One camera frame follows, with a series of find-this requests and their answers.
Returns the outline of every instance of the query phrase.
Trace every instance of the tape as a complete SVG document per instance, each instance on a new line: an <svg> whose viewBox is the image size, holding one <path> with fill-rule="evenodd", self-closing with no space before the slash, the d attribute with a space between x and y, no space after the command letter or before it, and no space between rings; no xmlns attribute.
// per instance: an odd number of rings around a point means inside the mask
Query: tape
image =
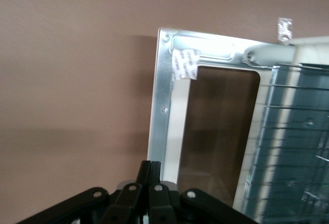
<svg viewBox="0 0 329 224"><path fill-rule="evenodd" d="M173 80L197 79L197 63L200 52L195 49L174 49L172 51Z"/></svg>
<svg viewBox="0 0 329 224"><path fill-rule="evenodd" d="M293 38L292 32L293 20L290 18L280 17L278 19L278 40L281 43L287 42Z"/></svg>

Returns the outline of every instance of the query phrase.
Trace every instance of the appliance door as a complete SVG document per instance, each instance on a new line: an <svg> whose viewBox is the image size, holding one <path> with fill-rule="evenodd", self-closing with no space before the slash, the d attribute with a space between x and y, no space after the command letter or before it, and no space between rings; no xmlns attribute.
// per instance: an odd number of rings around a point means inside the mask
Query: appliance door
<svg viewBox="0 0 329 224"><path fill-rule="evenodd" d="M148 159L162 180L259 223L326 219L327 47L295 44L160 29ZM197 80L173 80L184 50L198 54Z"/></svg>

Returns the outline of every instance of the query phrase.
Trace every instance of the wire rack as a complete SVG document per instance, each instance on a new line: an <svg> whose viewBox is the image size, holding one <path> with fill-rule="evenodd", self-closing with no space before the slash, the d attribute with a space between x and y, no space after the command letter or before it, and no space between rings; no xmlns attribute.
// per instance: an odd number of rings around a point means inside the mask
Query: wire rack
<svg viewBox="0 0 329 224"><path fill-rule="evenodd" d="M272 70L243 212L259 223L329 223L329 71Z"/></svg>

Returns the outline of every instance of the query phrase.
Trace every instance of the silver metal frame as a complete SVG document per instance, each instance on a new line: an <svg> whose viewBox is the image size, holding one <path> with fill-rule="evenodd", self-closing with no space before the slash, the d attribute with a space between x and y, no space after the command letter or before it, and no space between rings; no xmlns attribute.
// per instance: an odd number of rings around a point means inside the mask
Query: silver metal frame
<svg viewBox="0 0 329 224"><path fill-rule="evenodd" d="M200 52L199 66L250 70L260 75L259 92L233 204L235 209L245 212L245 197L250 195L248 184L254 173L252 164L257 163L259 155L257 146L261 142L264 132L264 128L261 126L267 119L268 108L265 106L273 98L271 91L278 80L277 74L280 68L284 69L283 66L301 69L305 68L301 63L329 65L327 60L329 37L297 39L288 41L287 45L278 45L192 31L160 29L148 159L161 161L162 180L176 183L191 80L172 80L171 52L173 49L198 50ZM280 78L283 77L287 80L285 82L287 86L297 85L299 70L282 72L284 70L281 70ZM282 93L283 106L290 106L293 103L294 93L294 89L290 88ZM277 122L284 124L288 120L289 111L283 109L279 116ZM275 150L280 148L275 143L281 141L280 138L283 136L285 135L281 129L276 131L273 137ZM281 151L271 152L264 161L265 167L273 168L277 153L281 153ZM271 191L268 183L272 177L271 171L265 171L265 175L262 177L265 187L258 189L257 196L255 195L256 199L264 200L252 207L256 208L256 216L257 213L259 214L257 216L259 222L262 222L262 211L267 202L266 196Z"/></svg>
<svg viewBox="0 0 329 224"><path fill-rule="evenodd" d="M173 49L200 52L199 66L256 71L260 77L250 135L234 207L240 209L263 116L271 70L278 63L292 64L295 47L192 31L160 29L158 35L148 159L161 162L162 180L177 182L190 80L172 80Z"/></svg>

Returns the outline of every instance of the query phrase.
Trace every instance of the metal frame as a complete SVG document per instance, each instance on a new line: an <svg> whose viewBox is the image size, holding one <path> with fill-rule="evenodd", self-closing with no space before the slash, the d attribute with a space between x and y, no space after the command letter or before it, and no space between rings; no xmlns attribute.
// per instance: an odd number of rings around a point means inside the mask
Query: metal frame
<svg viewBox="0 0 329 224"><path fill-rule="evenodd" d="M259 92L233 207L262 222L268 204L267 197L273 191L268 184L273 180L273 171L268 169L277 169L277 156L285 153L281 143L286 136L284 128L275 129L267 144L263 141L264 132L267 132L264 127L268 121L284 124L285 128L289 126L286 123L290 111L285 107L294 105L300 72L307 68L316 70L316 67L305 63L322 66L329 64L329 37L296 39L288 41L286 45L278 45L192 31L160 29L148 159L161 161L162 179L176 183L191 80L172 80L173 49L198 50L199 66L251 70L260 75ZM280 99L284 108L275 111L276 118L271 120L274 116L269 108L277 99ZM250 182L255 178L255 165L259 162L265 168L256 177L261 186L251 187Z"/></svg>
<svg viewBox="0 0 329 224"><path fill-rule="evenodd" d="M176 182L190 80L172 80L173 49L199 50L199 66L252 70L261 76L260 94L251 130L257 129L261 120L265 102L264 90L267 89L271 69L276 63L291 64L295 49L291 46L229 36L173 29L159 30L148 159L161 161L163 180ZM250 150L254 141L248 141L247 146ZM250 162L250 158L244 161L244 169L248 168L248 161Z"/></svg>

